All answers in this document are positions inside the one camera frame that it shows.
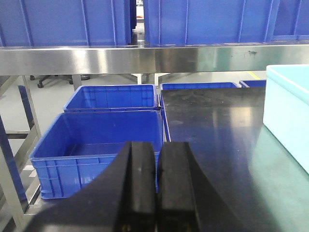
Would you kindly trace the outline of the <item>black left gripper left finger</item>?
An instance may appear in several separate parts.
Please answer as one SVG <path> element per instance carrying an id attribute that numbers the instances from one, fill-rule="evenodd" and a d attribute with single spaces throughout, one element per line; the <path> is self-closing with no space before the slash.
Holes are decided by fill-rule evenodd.
<path id="1" fill-rule="evenodd" d="M 36 214 L 27 232 L 153 232 L 155 156 L 126 142 L 111 164 L 71 197 Z"/>

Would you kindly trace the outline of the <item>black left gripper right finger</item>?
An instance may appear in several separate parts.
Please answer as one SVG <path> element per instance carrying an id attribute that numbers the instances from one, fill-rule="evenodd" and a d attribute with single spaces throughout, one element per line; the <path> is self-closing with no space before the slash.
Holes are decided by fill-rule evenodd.
<path id="1" fill-rule="evenodd" d="M 197 163 L 187 142 L 165 142 L 158 161 L 160 232 L 239 232 L 241 222 Z"/>

